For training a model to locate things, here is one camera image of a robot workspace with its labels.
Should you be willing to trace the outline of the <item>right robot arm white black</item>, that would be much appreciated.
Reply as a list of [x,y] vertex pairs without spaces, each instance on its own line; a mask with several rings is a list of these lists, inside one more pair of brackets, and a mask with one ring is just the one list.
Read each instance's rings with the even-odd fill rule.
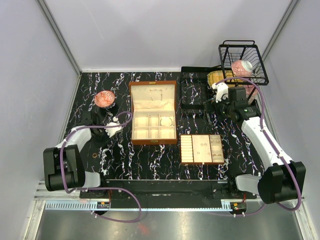
[[230,119],[248,137],[262,160],[264,173],[261,176],[240,174],[227,185],[228,195],[239,198],[244,192],[260,196],[265,204],[297,200],[301,204],[306,167],[295,162],[286,154],[271,135],[264,120],[263,112],[249,105],[246,90],[242,86],[228,87],[214,83],[216,92],[212,107],[217,118]]

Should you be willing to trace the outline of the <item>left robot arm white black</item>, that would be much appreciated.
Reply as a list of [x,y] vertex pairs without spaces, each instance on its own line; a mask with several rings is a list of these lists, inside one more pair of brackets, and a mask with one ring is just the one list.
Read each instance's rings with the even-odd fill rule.
[[86,171],[81,157],[81,150],[87,142],[100,144],[107,140],[103,128],[88,127],[102,124],[97,113],[87,112],[67,135],[63,151],[62,142],[43,151],[44,182],[48,191],[60,191],[65,187],[90,188],[90,192],[97,198],[103,198],[108,193],[108,186],[101,181],[101,175]]

